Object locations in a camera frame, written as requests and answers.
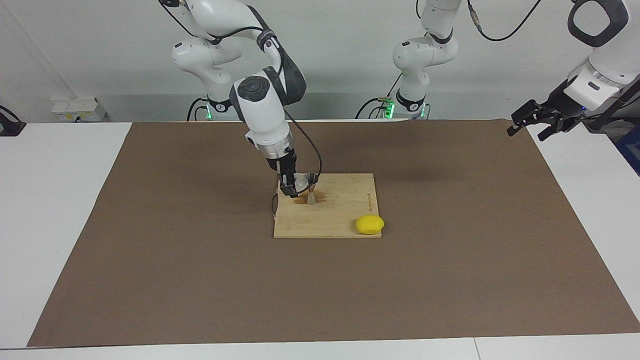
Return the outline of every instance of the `yellow lemon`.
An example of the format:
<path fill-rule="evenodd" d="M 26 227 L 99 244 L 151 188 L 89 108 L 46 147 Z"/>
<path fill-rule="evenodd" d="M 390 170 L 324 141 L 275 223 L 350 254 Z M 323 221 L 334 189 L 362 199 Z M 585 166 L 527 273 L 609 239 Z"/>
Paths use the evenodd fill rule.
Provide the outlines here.
<path fill-rule="evenodd" d="M 385 221 L 376 215 L 366 215 L 356 221 L 356 229 L 365 235 L 378 234 L 385 226 Z"/>

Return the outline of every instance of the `black cable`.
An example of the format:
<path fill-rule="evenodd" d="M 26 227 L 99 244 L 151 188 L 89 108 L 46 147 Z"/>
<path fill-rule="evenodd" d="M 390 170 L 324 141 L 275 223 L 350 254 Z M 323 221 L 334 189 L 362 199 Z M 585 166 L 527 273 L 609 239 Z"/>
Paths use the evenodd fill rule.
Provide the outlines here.
<path fill-rule="evenodd" d="M 369 101 L 365 102 L 365 103 L 364 103 L 364 105 L 362 105 L 362 107 L 360 108 L 360 110 L 358 110 L 358 113 L 356 114 L 356 117 L 355 117 L 354 119 L 357 119 L 357 118 L 360 116 L 360 114 L 362 113 L 362 111 L 364 110 L 364 108 L 366 108 L 366 107 L 367 107 L 367 105 L 369 105 L 370 103 L 375 102 L 375 101 L 380 101 L 380 100 L 378 100 L 378 98 L 377 98 L 377 97 L 374 97 L 373 99 L 371 99 L 371 100 L 369 100 Z"/>
<path fill-rule="evenodd" d="M 394 91 L 394 88 L 395 88 L 395 87 L 396 87 L 396 85 L 398 84 L 398 81 L 400 81 L 400 78 L 401 78 L 401 77 L 402 77 L 402 72 L 400 73 L 400 75 L 398 75 L 398 77 L 397 77 L 396 81 L 394 82 L 394 84 L 393 84 L 393 85 L 391 85 L 391 88 L 389 89 L 389 92 L 387 92 L 387 97 L 390 97 L 390 96 L 391 96 L 391 92 L 392 92 L 392 91 Z M 376 119 L 377 119 L 378 117 L 380 117 L 380 112 L 381 112 L 381 111 L 382 111 L 382 110 L 378 110 L 378 113 L 376 114 Z"/>
<path fill-rule="evenodd" d="M 284 113 L 287 114 L 287 116 L 289 117 L 289 119 L 291 119 L 291 122 L 298 128 L 298 130 L 300 130 L 300 132 L 302 133 L 302 135 L 304 135 L 305 138 L 307 138 L 307 141 L 309 142 L 309 144 L 311 145 L 311 147 L 314 148 L 314 150 L 316 151 L 316 154 L 318 155 L 318 164 L 319 164 L 319 168 L 318 168 L 318 173 L 317 176 L 318 178 L 320 178 L 320 175 L 322 175 L 322 156 L 320 155 L 320 150 L 318 150 L 317 146 L 315 145 L 314 141 L 311 140 L 311 137 L 309 137 L 309 135 L 307 135 L 307 133 L 304 131 L 304 129 L 302 129 L 302 127 L 298 124 L 298 122 L 296 121 L 296 119 L 294 119 L 291 114 L 285 109 Z M 303 192 L 309 190 L 311 188 L 312 185 L 307 186 L 306 189 L 302 190 L 301 192 L 298 192 L 297 195 L 302 194 Z"/>
<path fill-rule="evenodd" d="M 429 116 L 431 116 L 431 104 L 427 104 L 425 106 L 429 106 L 429 112 L 427 113 L 427 119 L 426 119 L 426 120 L 429 120 Z"/>
<path fill-rule="evenodd" d="M 369 114 L 369 118 L 368 118 L 368 119 L 371 119 L 371 115 L 373 115 L 373 112 L 374 112 L 374 111 L 378 110 L 378 114 L 380 114 L 380 111 L 381 111 L 381 110 L 384 110 L 384 109 L 386 109 L 384 106 L 378 106 L 377 108 L 374 108 L 373 110 L 371 110 L 371 112 L 370 112 L 370 114 Z"/>
<path fill-rule="evenodd" d="M 591 130 L 601 130 L 603 126 L 610 123 L 609 121 L 613 115 L 615 115 L 618 110 L 622 108 L 626 108 L 631 104 L 635 103 L 636 100 L 632 100 L 636 94 L 640 92 L 640 76 L 636 77 L 636 82 L 631 85 L 625 92 L 622 94 L 618 100 L 616 100 L 611 106 L 609 106 L 596 120 L 588 123 L 588 127 Z"/>
<path fill-rule="evenodd" d="M 228 37 L 232 37 L 232 36 L 234 36 L 235 34 L 241 33 L 241 32 L 246 31 L 246 30 L 259 30 L 259 31 L 264 31 L 264 29 L 262 29 L 262 28 L 258 28 L 257 26 L 247 26 L 247 27 L 245 27 L 245 28 L 240 28 L 240 29 L 238 29 L 238 30 L 232 31 L 232 32 L 230 32 L 230 33 L 228 33 L 228 34 L 226 34 L 226 35 L 222 35 L 221 37 L 218 37 L 218 36 L 216 36 L 216 35 L 209 34 L 209 33 L 207 33 L 207 34 L 209 34 L 210 36 L 212 36 L 212 37 L 216 38 L 216 40 L 222 41 L 223 39 L 226 39 L 226 38 L 228 38 Z"/>
<path fill-rule="evenodd" d="M 633 101 L 629 101 L 628 103 L 624 104 L 623 106 L 620 106 L 620 109 L 618 109 L 618 111 L 626 108 L 627 106 L 631 106 L 633 105 L 636 101 L 640 100 L 640 96 L 636 97 Z M 584 120 L 593 120 L 596 119 L 599 116 L 602 116 L 604 113 L 599 113 L 599 114 L 595 114 L 595 115 L 591 115 L 589 117 L 584 118 Z"/>
<path fill-rule="evenodd" d="M 187 122 L 191 120 L 191 113 L 193 112 L 193 108 L 196 107 L 196 104 L 199 103 L 200 101 L 206 101 L 206 100 L 207 100 L 206 97 L 199 97 L 191 103 L 191 106 L 189 107 L 189 112 L 187 112 Z"/>
<path fill-rule="evenodd" d="M 18 120 L 18 122 L 24 123 L 24 121 L 20 120 L 20 118 L 16 114 L 14 114 L 11 110 L 5 108 L 2 105 L 0 105 L 0 109 L 4 110 L 4 112 L 11 115 L 13 118 L 15 118 L 15 120 Z"/>
<path fill-rule="evenodd" d="M 169 11 L 169 9 L 166 8 L 166 6 L 162 3 L 162 1 L 158 0 L 158 3 L 163 7 L 163 9 L 166 11 L 167 14 L 169 14 L 170 17 L 172 17 L 179 25 L 182 29 L 184 29 L 184 31 L 187 32 L 187 34 L 191 35 L 192 37 L 197 37 L 194 34 L 192 34 L 192 32 L 190 32 L 187 28 L 184 27 L 184 25 L 182 25 L 182 23 L 180 22 L 180 20 L 178 20 L 178 18 L 176 18 L 175 16 L 173 16 L 173 14 L 171 13 L 171 11 Z"/>
<path fill-rule="evenodd" d="M 200 106 L 200 107 L 198 107 L 198 108 L 196 109 L 196 111 L 193 113 L 193 118 L 194 118 L 196 121 L 198 121 L 198 110 L 202 110 L 202 109 L 207 110 L 207 112 L 209 111 L 209 108 L 208 108 L 208 107 L 206 107 L 206 106 Z"/>
<path fill-rule="evenodd" d="M 415 14 L 418 15 L 418 19 L 422 19 L 418 5 L 420 5 L 420 0 L 415 0 Z"/>
<path fill-rule="evenodd" d="M 273 214 L 273 220 L 276 219 L 276 212 L 278 211 L 278 206 L 277 206 L 277 200 L 278 198 L 278 190 L 276 190 L 275 193 L 273 193 L 273 196 L 271 197 L 271 214 Z"/>
<path fill-rule="evenodd" d="M 505 40 L 511 38 L 513 35 L 515 35 L 520 30 L 520 28 L 522 28 L 522 26 L 525 24 L 525 22 L 527 22 L 527 20 L 529 20 L 529 17 L 531 16 L 531 14 L 533 14 L 534 11 L 536 11 L 538 5 L 540 5 L 541 2 L 542 2 L 542 0 L 536 1 L 536 4 L 531 8 L 531 10 L 529 10 L 529 13 L 527 14 L 527 16 L 525 16 L 525 18 L 522 20 L 520 25 L 518 25 L 518 27 L 515 28 L 515 30 L 513 30 L 509 35 L 505 36 L 504 38 L 492 38 L 492 37 L 487 36 L 487 34 L 485 34 L 484 31 L 482 30 L 482 26 L 480 25 L 480 19 L 478 17 L 478 14 L 474 10 L 473 5 L 471 5 L 471 0 L 467 0 L 467 4 L 468 4 L 468 7 L 469 7 L 469 14 L 471 14 L 471 19 L 474 21 L 474 24 L 476 25 L 476 27 L 478 29 L 478 32 L 480 32 L 480 35 L 482 35 L 485 39 L 487 39 L 489 41 L 494 41 L 494 42 L 505 41 Z"/>

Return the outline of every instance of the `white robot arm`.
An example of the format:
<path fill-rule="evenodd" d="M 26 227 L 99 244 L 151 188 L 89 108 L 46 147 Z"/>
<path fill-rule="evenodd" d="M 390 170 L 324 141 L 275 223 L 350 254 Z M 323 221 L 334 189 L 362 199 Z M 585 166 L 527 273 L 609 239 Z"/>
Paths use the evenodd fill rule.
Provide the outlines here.
<path fill-rule="evenodd" d="M 453 22 L 462 0 L 427 0 L 422 12 L 424 37 L 401 42 L 394 49 L 394 64 L 402 71 L 396 93 L 398 113 L 419 116 L 429 87 L 426 68 L 447 63 L 456 57 L 458 42 Z"/>
<path fill-rule="evenodd" d="M 511 116 L 514 126 L 508 130 L 509 135 L 539 123 L 550 125 L 538 135 L 540 140 L 561 131 L 567 132 L 585 118 L 586 110 L 596 110 L 631 84 L 640 74 L 640 48 L 634 45 L 640 37 L 638 15 L 638 0 L 575 1 L 568 20 L 569 31 L 593 51 L 569 73 L 568 79 L 549 95 L 546 102 L 538 104 L 530 100 L 515 111 Z M 581 17 L 604 20 L 608 25 L 594 34 L 580 27 L 585 24 L 580 21 Z M 637 88 L 630 89 L 621 99 L 636 92 Z"/>
<path fill-rule="evenodd" d="M 174 60 L 205 84 L 214 104 L 220 105 L 227 89 L 227 99 L 238 117 L 248 127 L 246 139 L 277 171 L 280 189 L 290 197 L 317 182 L 316 174 L 296 173 L 296 153 L 282 106 L 302 99 L 307 83 L 302 72 L 284 50 L 277 36 L 260 14 L 237 0 L 160 0 L 167 7 L 180 8 L 197 24 L 196 33 L 203 38 L 185 40 L 173 50 Z M 271 66 L 230 86 L 230 77 L 216 65 L 240 57 L 239 50 L 225 41 L 230 37 L 246 37 L 271 60 Z"/>

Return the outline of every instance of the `white table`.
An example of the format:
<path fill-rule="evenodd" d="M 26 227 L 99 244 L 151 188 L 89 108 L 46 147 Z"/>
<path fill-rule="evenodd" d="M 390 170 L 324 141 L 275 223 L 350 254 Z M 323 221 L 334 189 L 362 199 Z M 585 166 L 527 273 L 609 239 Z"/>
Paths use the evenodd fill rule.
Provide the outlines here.
<path fill-rule="evenodd" d="M 130 126 L 30 124 L 0 139 L 0 348 L 16 349 L 0 360 L 640 359 L 640 334 L 22 350 Z M 640 316 L 640 178 L 606 136 L 582 126 L 538 147 Z"/>

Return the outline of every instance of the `cutting board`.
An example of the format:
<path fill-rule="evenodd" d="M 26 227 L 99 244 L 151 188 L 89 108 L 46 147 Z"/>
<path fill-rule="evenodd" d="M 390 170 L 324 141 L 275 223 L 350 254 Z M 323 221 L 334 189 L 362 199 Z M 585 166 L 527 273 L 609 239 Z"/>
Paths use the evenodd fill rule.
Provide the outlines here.
<path fill-rule="evenodd" d="M 360 234 L 355 222 L 378 215 L 373 174 L 323 174 L 315 189 L 317 203 L 307 204 L 308 193 L 292 199 L 278 191 L 276 239 L 379 239 L 381 233 Z"/>

